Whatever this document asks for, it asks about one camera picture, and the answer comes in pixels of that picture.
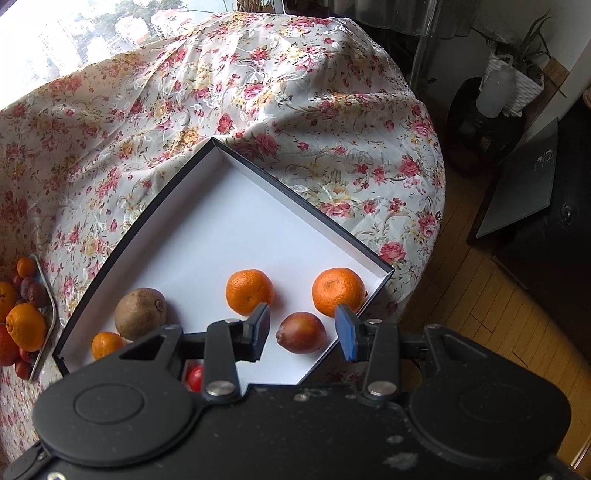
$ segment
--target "box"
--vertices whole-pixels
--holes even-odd
[[[225,285],[238,270],[257,268],[271,279],[275,301],[261,360],[238,362],[249,383],[297,384],[337,341],[334,320],[316,311],[311,287],[320,272],[354,270],[368,292],[365,309],[392,267],[298,194],[211,139],[168,182],[106,260],[76,307],[54,350],[63,375],[93,361],[100,331],[116,332],[118,301],[138,287],[155,288],[168,305],[168,322],[186,333],[238,315],[226,304]],[[275,333],[294,312],[312,312],[329,342],[308,355],[280,347]]]

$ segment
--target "cityscape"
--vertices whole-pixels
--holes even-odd
[[[9,66],[0,76],[0,108],[85,65],[183,35],[212,13],[234,9],[235,0],[18,0],[0,17],[0,61]]]

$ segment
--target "wooden floor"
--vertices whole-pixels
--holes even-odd
[[[591,369],[523,290],[485,253],[466,245],[486,186],[486,179],[465,180],[448,169],[441,232],[401,327],[448,325],[557,385],[573,412],[558,455],[571,464],[591,435]]]

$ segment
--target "white flower pot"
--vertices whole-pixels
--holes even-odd
[[[501,60],[496,55],[492,54],[486,66],[486,73],[480,84],[482,85],[487,80],[488,76],[493,70],[499,70],[503,65],[507,65],[505,60]],[[517,69],[513,69],[515,72],[515,91],[509,101],[505,104],[505,110],[513,116],[521,116],[521,111],[533,102],[538,96],[544,91],[544,86],[538,85],[527,75],[524,75]]]

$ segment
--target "metal bolt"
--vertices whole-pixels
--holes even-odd
[[[236,385],[226,380],[216,380],[210,382],[205,387],[205,391],[214,397],[225,397],[236,390]]]
[[[392,395],[396,393],[398,387],[394,385],[392,382],[378,380],[376,382],[371,382],[368,385],[368,391],[372,395],[376,397],[387,397],[388,395]]]
[[[295,401],[308,401],[310,396],[307,393],[297,393],[294,395]]]

